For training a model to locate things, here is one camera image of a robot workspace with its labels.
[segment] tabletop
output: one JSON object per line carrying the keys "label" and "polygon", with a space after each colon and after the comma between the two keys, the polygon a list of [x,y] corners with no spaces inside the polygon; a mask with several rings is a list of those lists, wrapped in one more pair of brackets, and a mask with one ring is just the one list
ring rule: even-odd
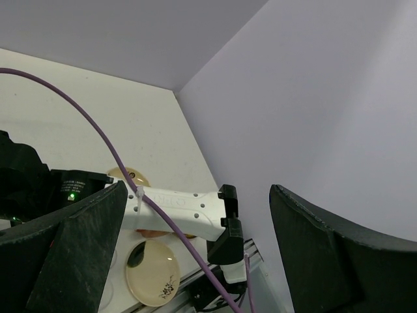
{"label": "tabletop", "polygon": [[[151,186],[184,192],[218,189],[172,91],[7,50],[0,50],[0,67],[26,71],[62,89],[100,125],[124,165],[140,171]],[[14,142],[34,147],[51,169],[106,173],[116,166],[88,122],[35,82],[0,75],[0,112],[0,130]],[[140,234],[122,230],[118,253],[140,240]],[[161,240],[179,259],[182,276],[198,268],[175,236]],[[193,239],[193,245],[205,258],[204,240]],[[118,299],[103,312],[125,312],[137,304],[129,293]]]}

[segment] table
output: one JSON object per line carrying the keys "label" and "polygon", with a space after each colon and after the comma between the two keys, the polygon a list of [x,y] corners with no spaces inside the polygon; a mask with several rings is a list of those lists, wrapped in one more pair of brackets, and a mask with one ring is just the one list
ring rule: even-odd
{"label": "table", "polygon": [[[172,91],[6,50],[0,50],[0,67],[37,75],[70,95],[102,127],[124,165],[139,170],[152,186],[184,192],[218,189]],[[105,173],[116,166],[83,117],[43,86],[0,75],[0,112],[0,129],[14,142],[34,147],[50,168]],[[137,233],[121,231],[119,254],[140,240]],[[182,276],[197,270],[177,238],[162,240],[177,255]],[[194,246],[205,257],[204,240],[194,239]],[[137,306],[130,293],[117,299],[102,312],[129,312]]]}

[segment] gray wall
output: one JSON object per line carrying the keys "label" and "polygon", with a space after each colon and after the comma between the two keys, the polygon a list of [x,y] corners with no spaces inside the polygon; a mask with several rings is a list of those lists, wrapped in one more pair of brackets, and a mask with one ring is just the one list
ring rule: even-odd
{"label": "gray wall", "polygon": [[0,48],[179,90],[266,1],[0,1]]}
{"label": "gray wall", "polygon": [[417,240],[415,16],[417,1],[270,0],[178,94],[288,309],[271,184]]}

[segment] wall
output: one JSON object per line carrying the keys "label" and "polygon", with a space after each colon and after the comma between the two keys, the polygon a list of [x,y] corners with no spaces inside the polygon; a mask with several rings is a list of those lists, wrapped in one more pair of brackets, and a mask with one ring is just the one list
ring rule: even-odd
{"label": "wall", "polygon": [[266,1],[1,1],[0,48],[179,90]]}
{"label": "wall", "polygon": [[415,29],[409,5],[270,0],[177,95],[218,184],[237,186],[245,234],[288,310],[271,184],[417,239],[417,51],[415,32],[396,28]]}

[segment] cream plate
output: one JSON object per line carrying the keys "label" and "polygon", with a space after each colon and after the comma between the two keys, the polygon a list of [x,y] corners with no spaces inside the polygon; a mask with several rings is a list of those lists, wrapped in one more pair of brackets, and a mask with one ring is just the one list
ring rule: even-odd
{"label": "cream plate", "polygon": [[159,241],[143,241],[128,255],[126,281],[133,296],[144,305],[162,306],[170,302],[180,280],[174,253]]}

